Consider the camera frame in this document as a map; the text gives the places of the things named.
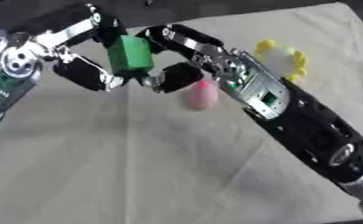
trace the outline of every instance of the yellow flower toy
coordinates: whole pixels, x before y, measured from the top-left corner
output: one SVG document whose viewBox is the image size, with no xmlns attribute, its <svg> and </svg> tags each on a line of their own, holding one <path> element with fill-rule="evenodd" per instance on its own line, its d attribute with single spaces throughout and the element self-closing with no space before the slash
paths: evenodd
<svg viewBox="0 0 363 224">
<path fill-rule="evenodd" d="M 259 42 L 255 49 L 255 57 L 274 75 L 296 81 L 297 76 L 306 75 L 308 57 L 294 48 L 278 45 L 268 39 Z"/>
</svg>

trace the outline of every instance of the screw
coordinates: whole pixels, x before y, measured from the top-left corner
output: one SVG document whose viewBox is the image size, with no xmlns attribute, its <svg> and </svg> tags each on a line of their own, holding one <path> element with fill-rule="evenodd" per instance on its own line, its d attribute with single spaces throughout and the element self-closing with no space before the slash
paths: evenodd
<svg viewBox="0 0 363 224">
<path fill-rule="evenodd" d="M 169 28 L 164 28 L 164 30 L 162 31 L 162 35 L 164 35 L 164 37 L 169 36 L 170 33 L 171 31 L 169 30 Z"/>
<path fill-rule="evenodd" d="M 99 13 L 95 13 L 93 15 L 93 22 L 99 24 L 101 22 L 101 15 Z"/>
<path fill-rule="evenodd" d="M 305 106 L 305 102 L 304 101 L 298 101 L 298 107 L 303 108 Z"/>
<path fill-rule="evenodd" d="M 117 19 L 113 20 L 113 26 L 114 26 L 114 27 L 117 27 L 117 26 L 118 26 L 118 21 L 117 21 Z"/>
</svg>

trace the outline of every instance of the dark background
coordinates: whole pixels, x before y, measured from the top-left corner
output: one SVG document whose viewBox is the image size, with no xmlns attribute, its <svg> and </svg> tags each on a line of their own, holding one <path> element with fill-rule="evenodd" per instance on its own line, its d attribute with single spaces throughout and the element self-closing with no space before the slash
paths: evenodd
<svg viewBox="0 0 363 224">
<path fill-rule="evenodd" d="M 0 0 L 0 28 L 9 28 L 76 2 L 99 4 L 118 15 L 128 27 L 176 22 L 254 11 L 334 3 L 332 0 L 155 0 L 150 7 L 144 0 Z M 363 0 L 344 0 L 363 19 Z"/>
</svg>

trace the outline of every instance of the green block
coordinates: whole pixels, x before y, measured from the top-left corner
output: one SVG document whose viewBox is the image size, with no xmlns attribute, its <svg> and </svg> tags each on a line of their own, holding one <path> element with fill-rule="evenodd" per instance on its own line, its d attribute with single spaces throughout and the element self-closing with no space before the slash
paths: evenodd
<svg viewBox="0 0 363 224">
<path fill-rule="evenodd" d="M 134 36 L 122 35 L 108 49 L 108 57 L 113 73 L 135 69 L 150 71 L 154 67 L 149 43 Z"/>
</svg>

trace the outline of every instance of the white tablecloth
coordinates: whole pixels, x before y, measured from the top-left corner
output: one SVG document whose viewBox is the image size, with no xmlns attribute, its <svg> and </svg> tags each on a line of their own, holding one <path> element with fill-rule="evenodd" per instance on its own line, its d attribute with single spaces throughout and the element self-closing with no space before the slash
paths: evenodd
<svg viewBox="0 0 363 224">
<path fill-rule="evenodd" d="M 311 59 L 300 85 L 363 134 L 363 24 L 344 4 L 184 22 Z M 95 43 L 77 47 L 107 64 Z M 159 67 L 180 59 L 166 53 Z M 135 82 L 93 93 L 50 71 L 0 125 L 0 224 L 289 224 L 361 218 L 224 94 L 206 111 Z"/>
</svg>

